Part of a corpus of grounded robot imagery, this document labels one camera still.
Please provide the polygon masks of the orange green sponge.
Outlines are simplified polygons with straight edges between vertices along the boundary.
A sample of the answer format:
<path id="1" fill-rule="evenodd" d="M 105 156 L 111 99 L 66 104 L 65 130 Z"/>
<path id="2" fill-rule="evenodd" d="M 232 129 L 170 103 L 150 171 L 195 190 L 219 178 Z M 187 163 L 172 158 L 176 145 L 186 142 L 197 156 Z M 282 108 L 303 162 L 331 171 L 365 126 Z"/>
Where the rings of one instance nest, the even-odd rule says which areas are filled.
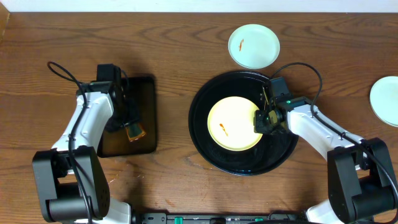
<path id="1" fill-rule="evenodd" d="M 129 142 L 137 141 L 146 135 L 141 123 L 134 123 L 125 127 Z"/>

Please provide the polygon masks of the yellow plate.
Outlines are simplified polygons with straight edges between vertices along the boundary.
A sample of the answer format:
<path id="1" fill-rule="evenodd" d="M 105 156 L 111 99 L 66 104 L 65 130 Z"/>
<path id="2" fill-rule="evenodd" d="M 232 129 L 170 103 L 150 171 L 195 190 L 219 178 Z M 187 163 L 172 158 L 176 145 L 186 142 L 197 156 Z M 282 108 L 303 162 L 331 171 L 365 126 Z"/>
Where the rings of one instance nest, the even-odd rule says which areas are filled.
<path id="1" fill-rule="evenodd" d="M 262 134 L 254 131 L 254 115 L 259 108 L 250 100 L 230 96 L 218 101 L 207 119 L 211 138 L 222 148 L 233 152 L 254 147 Z"/>

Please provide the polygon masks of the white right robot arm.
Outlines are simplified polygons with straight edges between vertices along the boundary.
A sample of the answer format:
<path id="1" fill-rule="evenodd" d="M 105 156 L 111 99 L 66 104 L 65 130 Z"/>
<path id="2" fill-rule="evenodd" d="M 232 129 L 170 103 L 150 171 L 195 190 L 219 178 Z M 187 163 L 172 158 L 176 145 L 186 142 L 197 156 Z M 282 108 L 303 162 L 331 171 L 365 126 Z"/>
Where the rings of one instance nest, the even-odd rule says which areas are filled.
<path id="1" fill-rule="evenodd" d="M 254 130 L 299 136 L 327 161 L 328 200 L 307 210 L 311 222 L 369 221 L 397 210 L 397 181 L 385 142 L 350 133 L 308 98 L 270 103 L 267 110 L 256 110 Z"/>

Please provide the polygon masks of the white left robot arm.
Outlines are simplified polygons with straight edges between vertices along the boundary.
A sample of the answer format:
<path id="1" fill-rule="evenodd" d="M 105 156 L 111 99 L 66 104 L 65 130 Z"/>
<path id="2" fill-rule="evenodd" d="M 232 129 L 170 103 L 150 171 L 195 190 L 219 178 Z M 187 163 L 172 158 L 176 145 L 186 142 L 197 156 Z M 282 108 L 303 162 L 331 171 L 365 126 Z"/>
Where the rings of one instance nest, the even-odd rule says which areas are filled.
<path id="1" fill-rule="evenodd" d="M 80 84 L 75 112 L 61 138 L 32 160 L 42 216 L 46 222 L 132 223 L 132 208 L 110 196 L 97 150 L 114 115 L 126 114 L 117 82 Z"/>

